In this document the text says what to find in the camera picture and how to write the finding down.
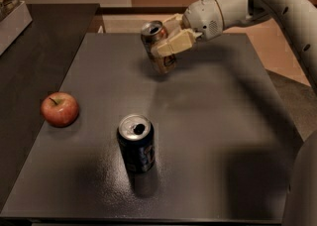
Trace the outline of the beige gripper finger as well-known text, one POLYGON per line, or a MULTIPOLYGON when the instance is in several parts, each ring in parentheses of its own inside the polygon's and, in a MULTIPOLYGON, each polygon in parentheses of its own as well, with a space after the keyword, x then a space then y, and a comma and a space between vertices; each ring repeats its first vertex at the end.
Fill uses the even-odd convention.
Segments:
POLYGON ((168 36, 166 39, 155 43, 151 48, 154 57, 168 57, 182 53, 191 49, 201 33, 196 33, 192 29, 183 29, 181 34, 168 36))
POLYGON ((174 14, 162 22, 170 36, 175 36, 183 32, 182 14, 174 14))

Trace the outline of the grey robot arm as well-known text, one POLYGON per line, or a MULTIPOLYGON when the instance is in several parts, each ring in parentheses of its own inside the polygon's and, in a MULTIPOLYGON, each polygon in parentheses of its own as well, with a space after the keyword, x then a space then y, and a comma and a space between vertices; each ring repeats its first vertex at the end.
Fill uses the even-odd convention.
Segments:
MULTIPOLYGON (((273 18, 312 87, 317 86, 317 9, 309 0, 199 0, 163 23, 168 36, 150 53, 167 57, 232 27, 273 18)), ((286 197, 283 226, 317 226, 317 132, 300 148, 286 197)))

